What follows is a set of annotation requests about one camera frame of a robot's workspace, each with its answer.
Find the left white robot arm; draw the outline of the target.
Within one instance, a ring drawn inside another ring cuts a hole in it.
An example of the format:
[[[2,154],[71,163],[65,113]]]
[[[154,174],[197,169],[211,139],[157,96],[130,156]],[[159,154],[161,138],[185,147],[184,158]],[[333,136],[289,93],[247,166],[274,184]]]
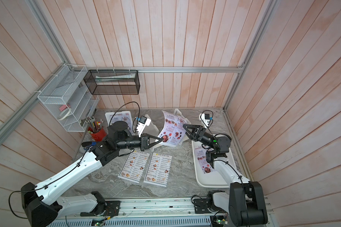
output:
[[[110,213],[106,200],[97,191],[75,197],[64,197],[63,193],[117,158],[120,150],[144,151],[161,141],[161,138],[147,133],[132,135],[124,121],[113,123],[108,127],[108,135],[91,146],[80,159],[45,181],[27,183],[21,188],[22,208],[29,224],[32,227],[46,227],[62,216],[77,213],[99,216]]]

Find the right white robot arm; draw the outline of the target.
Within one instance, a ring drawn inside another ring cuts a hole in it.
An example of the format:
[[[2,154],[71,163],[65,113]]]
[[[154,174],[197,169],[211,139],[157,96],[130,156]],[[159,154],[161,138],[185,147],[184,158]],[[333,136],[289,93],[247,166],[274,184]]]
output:
[[[184,124],[183,128],[190,140],[208,146],[207,163],[229,186],[229,193],[221,190],[208,192],[208,209],[226,211],[236,227],[267,224],[268,214],[262,186],[244,177],[226,160],[231,147],[231,137],[223,133],[210,134],[201,125]]]

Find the pink new menu sheet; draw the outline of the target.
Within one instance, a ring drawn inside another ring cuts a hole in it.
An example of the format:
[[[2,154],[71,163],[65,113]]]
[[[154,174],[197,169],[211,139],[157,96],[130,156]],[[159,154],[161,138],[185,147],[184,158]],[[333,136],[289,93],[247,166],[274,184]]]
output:
[[[183,125],[188,124],[189,121],[178,111],[178,109],[175,111],[175,114],[163,111],[164,126],[158,135],[159,138],[163,139],[160,143],[161,145],[176,147],[187,139]]]
[[[111,123],[115,123],[115,122],[118,122],[118,121],[124,121],[127,123],[128,125],[128,129],[130,131],[132,131],[132,116],[131,116],[131,113],[129,111],[123,111],[123,112],[119,112],[119,113],[116,113],[113,115],[113,118],[111,120]]]

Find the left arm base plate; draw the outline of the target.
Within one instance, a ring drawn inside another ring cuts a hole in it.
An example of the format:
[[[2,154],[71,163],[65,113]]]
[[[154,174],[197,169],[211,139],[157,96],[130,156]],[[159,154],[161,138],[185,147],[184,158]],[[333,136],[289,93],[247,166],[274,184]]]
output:
[[[94,217],[94,216],[110,216],[118,215],[121,201],[103,201],[100,202],[90,212],[81,212],[81,217]]]

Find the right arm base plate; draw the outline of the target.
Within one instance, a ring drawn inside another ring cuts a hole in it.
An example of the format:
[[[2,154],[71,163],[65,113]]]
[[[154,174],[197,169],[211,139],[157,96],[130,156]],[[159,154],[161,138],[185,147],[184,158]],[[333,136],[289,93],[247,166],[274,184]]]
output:
[[[220,207],[217,207],[211,199],[192,197],[191,202],[194,205],[194,210],[196,214],[206,214],[206,213],[228,213]]]

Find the old dim sum menu sheet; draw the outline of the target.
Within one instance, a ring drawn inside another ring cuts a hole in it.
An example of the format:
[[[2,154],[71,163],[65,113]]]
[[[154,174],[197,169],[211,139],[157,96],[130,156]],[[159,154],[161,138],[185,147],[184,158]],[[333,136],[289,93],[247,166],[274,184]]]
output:
[[[154,152],[150,159],[144,183],[166,187],[170,174],[171,161],[172,155]]]

